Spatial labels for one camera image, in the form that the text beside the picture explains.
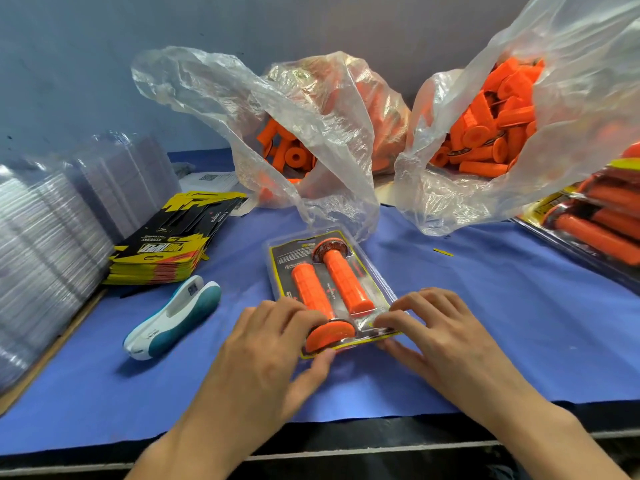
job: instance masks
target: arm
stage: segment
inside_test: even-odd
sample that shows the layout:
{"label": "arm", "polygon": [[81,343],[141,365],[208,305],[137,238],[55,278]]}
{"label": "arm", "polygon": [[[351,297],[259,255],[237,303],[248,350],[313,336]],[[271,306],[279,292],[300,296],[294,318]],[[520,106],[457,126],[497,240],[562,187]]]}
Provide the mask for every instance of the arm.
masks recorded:
{"label": "arm", "polygon": [[628,479],[571,413],[549,403],[522,377],[452,291],[410,293],[376,325],[393,327],[414,341],[420,353],[393,339],[381,342],[381,348],[491,431],[532,478]]}
{"label": "arm", "polygon": [[291,298],[247,308],[187,411],[142,453],[127,480],[226,478],[326,379],[334,350],[291,382],[309,331],[326,320]]}

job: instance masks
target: finger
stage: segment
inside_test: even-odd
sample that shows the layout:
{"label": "finger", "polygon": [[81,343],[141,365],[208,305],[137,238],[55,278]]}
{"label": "finger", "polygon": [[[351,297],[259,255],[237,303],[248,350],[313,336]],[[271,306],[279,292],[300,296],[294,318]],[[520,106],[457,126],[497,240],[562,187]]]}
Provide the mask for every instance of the finger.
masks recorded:
{"label": "finger", "polygon": [[251,315],[253,315],[254,311],[254,306],[245,308],[242,311],[242,313],[238,317],[238,320],[236,321],[236,324],[234,325],[234,329],[231,331],[232,335],[240,335],[245,331],[247,323],[249,323],[249,318],[251,317]]}
{"label": "finger", "polygon": [[284,420],[290,420],[300,410],[302,404],[308,400],[322,385],[329,375],[331,363],[335,358],[335,350],[327,349],[316,356],[308,370],[302,372],[296,380],[289,385],[289,390],[284,399]]}
{"label": "finger", "polygon": [[449,318],[457,318],[460,313],[453,306],[453,303],[444,295],[444,290],[432,288],[430,290],[420,290],[418,293],[425,298],[430,304],[436,307],[444,316]]}
{"label": "finger", "polygon": [[329,319],[317,310],[301,310],[293,315],[284,332],[282,340],[285,346],[296,352],[304,346],[307,336],[313,327],[327,323]]}
{"label": "finger", "polygon": [[443,290],[441,288],[422,288],[420,291],[427,291],[427,290],[438,290],[441,291],[443,293],[443,295],[451,302],[451,304],[455,307],[455,309],[457,311],[459,311],[461,314],[470,314],[471,311],[469,310],[469,307],[467,306],[467,304],[462,300],[462,298],[460,298],[458,296],[457,293],[451,291],[451,290]]}
{"label": "finger", "polygon": [[307,307],[297,299],[283,296],[279,298],[264,323],[265,330],[280,335],[293,315]]}
{"label": "finger", "polygon": [[409,337],[420,350],[431,348],[430,340],[432,331],[418,322],[415,318],[402,310],[386,312],[378,315],[373,321],[375,327],[389,327],[401,331]]}
{"label": "finger", "polygon": [[428,327],[434,327],[444,319],[443,314],[416,291],[404,295],[402,298],[398,298],[391,307],[389,307],[390,312],[396,310],[414,311]]}
{"label": "finger", "polygon": [[402,365],[414,371],[431,384],[431,386],[436,387],[436,375],[427,362],[425,362],[423,355],[405,347],[394,339],[380,341],[379,347]]}
{"label": "finger", "polygon": [[247,324],[244,327],[245,333],[253,333],[260,330],[264,321],[267,319],[270,311],[276,306],[274,301],[265,300],[258,305],[253,311],[251,316],[247,320]]}

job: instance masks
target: gray wall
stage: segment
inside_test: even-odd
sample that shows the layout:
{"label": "gray wall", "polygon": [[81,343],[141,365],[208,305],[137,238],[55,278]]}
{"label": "gray wall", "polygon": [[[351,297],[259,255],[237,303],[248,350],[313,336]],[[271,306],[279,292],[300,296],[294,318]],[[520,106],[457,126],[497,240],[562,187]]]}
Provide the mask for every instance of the gray wall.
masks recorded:
{"label": "gray wall", "polygon": [[0,0],[0,156],[70,148],[106,129],[167,151],[226,146],[138,94],[129,64],[167,45],[269,63],[343,50],[412,100],[464,66],[528,0]]}

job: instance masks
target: teal and white stapler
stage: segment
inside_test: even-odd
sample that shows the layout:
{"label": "teal and white stapler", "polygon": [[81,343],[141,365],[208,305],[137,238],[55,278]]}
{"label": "teal and white stapler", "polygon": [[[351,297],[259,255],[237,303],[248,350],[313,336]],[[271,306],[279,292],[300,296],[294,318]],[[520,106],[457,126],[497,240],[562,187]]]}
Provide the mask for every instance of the teal and white stapler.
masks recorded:
{"label": "teal and white stapler", "polygon": [[136,360],[165,354],[216,310],[221,294],[216,282],[204,284],[201,276],[190,277],[162,310],[127,335],[122,343],[124,350]]}

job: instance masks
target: white strip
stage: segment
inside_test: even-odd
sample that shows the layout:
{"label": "white strip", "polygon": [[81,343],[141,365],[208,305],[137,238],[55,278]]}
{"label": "white strip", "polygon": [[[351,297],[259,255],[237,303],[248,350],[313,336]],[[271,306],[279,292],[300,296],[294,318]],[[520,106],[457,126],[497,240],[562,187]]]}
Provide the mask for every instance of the white strip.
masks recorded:
{"label": "white strip", "polygon": [[[640,437],[640,429],[625,429],[624,431],[600,431],[591,435],[596,440],[608,440],[612,438],[635,438]],[[272,455],[254,455],[245,461],[256,460],[285,460],[288,458],[314,458],[318,456],[344,456],[371,453],[389,453],[401,451],[423,451],[423,450],[447,450],[458,448],[476,448],[484,446],[496,446],[500,443],[496,440],[469,441],[459,443],[422,444],[411,446],[391,446],[381,448],[359,448],[350,450],[324,450],[324,451],[303,451],[300,453],[280,453]],[[130,470],[133,463],[105,463],[96,465],[69,465],[59,467],[34,467],[34,468],[14,468],[12,470],[0,470],[0,477],[17,477],[29,475],[52,475],[60,473],[97,472],[101,470]]]}

